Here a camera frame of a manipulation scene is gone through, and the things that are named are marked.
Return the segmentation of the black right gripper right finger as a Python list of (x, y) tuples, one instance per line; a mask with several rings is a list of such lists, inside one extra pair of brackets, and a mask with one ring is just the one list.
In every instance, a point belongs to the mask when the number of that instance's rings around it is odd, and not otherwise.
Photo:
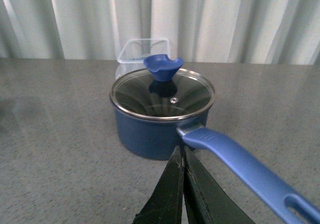
[(253, 224), (190, 148), (184, 148), (184, 201), (190, 224)]

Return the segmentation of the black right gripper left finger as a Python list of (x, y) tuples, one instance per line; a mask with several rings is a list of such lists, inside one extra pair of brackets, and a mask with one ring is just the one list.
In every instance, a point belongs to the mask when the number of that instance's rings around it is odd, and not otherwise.
[(176, 146), (152, 193), (134, 224), (180, 224), (184, 189), (184, 166), (180, 147)]

